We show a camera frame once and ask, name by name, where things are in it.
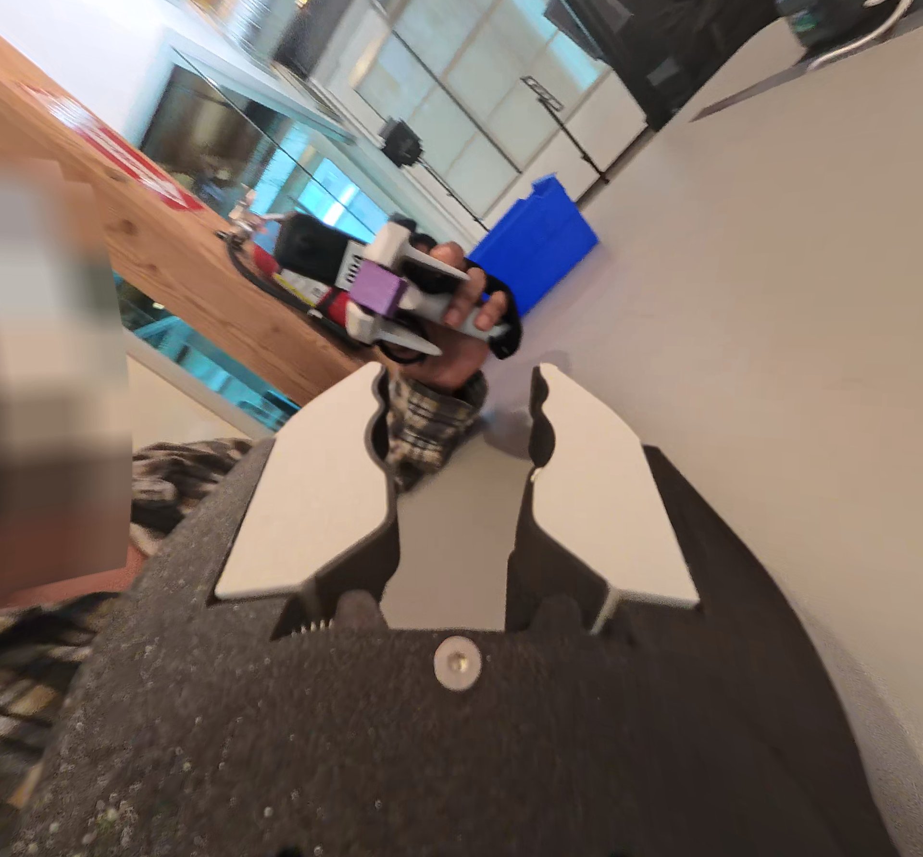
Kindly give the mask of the person's left forearm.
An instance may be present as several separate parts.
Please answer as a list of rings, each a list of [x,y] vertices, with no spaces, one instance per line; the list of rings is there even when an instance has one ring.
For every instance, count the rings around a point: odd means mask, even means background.
[[[456,447],[474,430],[488,386],[482,371],[450,393],[391,371],[387,391],[385,465],[396,492],[406,494],[441,471]]]

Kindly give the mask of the red sign sticker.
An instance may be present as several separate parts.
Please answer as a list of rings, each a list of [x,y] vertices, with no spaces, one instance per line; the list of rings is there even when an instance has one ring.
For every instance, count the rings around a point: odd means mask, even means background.
[[[206,209],[197,197],[79,101],[23,81],[14,84],[30,101],[82,138],[124,176],[153,193],[169,209],[179,213],[198,213]]]

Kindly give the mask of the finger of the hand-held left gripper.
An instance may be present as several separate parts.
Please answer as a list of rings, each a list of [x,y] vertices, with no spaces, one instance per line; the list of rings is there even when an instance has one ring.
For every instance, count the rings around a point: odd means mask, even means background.
[[[389,357],[436,357],[442,350],[429,339],[421,321],[399,315],[380,316],[350,302],[346,308],[346,331],[365,345],[376,346]]]
[[[466,270],[452,267],[419,249],[417,236],[409,228],[387,222],[371,242],[371,263],[398,276],[406,282],[435,282],[436,277],[446,282],[463,282]]]

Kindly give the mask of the blue plastic bin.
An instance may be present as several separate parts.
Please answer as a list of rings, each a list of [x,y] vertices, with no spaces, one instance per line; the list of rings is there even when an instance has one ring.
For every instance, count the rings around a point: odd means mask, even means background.
[[[483,237],[470,260],[508,286],[525,317],[598,245],[555,175],[538,178]]]

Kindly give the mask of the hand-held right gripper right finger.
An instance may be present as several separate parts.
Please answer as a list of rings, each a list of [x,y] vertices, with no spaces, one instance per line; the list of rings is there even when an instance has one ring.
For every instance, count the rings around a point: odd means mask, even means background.
[[[698,607],[634,430],[553,364],[534,368],[531,399],[530,591],[571,597],[590,633],[620,601]]]

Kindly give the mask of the purple cube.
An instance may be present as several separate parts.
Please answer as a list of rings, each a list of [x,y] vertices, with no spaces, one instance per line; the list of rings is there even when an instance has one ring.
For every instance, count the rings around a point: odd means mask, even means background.
[[[390,320],[397,314],[407,289],[404,277],[365,259],[352,281],[350,297],[360,308]]]

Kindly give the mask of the black sign stand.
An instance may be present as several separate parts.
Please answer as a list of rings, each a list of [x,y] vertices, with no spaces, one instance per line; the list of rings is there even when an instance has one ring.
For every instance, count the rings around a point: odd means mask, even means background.
[[[602,181],[605,186],[609,185],[610,178],[608,177],[606,171],[603,170],[594,161],[594,158],[590,155],[590,153],[587,152],[587,150],[579,142],[576,136],[568,128],[564,119],[561,117],[561,113],[563,111],[563,104],[561,101],[559,101],[559,99],[554,94],[552,94],[540,81],[531,75],[523,76],[523,78],[521,78],[521,82],[536,97],[536,101],[548,113],[559,130],[576,149],[581,160],[591,167],[591,169],[594,171],[594,174],[596,174],[597,178]]]

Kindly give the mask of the person's left hand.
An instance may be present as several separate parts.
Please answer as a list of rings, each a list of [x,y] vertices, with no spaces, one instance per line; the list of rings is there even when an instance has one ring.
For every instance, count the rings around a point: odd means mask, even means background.
[[[429,355],[412,365],[389,363],[388,368],[392,373],[417,380],[433,391],[452,394],[478,373],[490,354],[487,341],[461,333],[460,327],[474,316],[474,326],[482,332],[489,332],[505,320],[510,300],[503,291],[486,296],[486,273],[477,266],[466,265],[465,253],[458,244],[434,245],[429,255],[467,275],[466,280],[455,289],[439,322],[430,322],[427,326],[431,341],[441,353]]]

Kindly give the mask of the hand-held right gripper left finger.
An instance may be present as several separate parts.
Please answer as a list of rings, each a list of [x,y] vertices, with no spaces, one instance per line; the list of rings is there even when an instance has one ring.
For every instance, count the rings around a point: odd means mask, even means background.
[[[294,593],[396,522],[394,487],[373,443],[386,394],[385,367],[368,363],[278,431],[216,599]]]

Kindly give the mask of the red fire extinguisher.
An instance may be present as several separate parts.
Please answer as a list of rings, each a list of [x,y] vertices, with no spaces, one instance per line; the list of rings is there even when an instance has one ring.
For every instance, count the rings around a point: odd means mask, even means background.
[[[346,308],[366,243],[299,209],[257,214],[256,196],[245,188],[228,229],[216,233],[232,266],[251,286],[358,348],[345,328]]]

